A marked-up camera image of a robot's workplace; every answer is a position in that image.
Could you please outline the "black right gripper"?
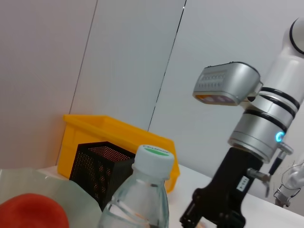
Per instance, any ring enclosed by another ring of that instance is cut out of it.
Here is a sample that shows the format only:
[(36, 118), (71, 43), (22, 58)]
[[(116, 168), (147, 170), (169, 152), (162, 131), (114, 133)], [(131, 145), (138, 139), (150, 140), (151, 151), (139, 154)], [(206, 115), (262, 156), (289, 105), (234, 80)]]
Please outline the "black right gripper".
[(204, 228), (201, 218), (218, 228), (243, 228), (245, 217), (241, 204), (254, 178), (247, 174), (252, 168), (259, 171), (261, 160), (244, 150), (231, 147), (211, 182), (197, 188), (192, 201), (180, 218), (183, 228)]

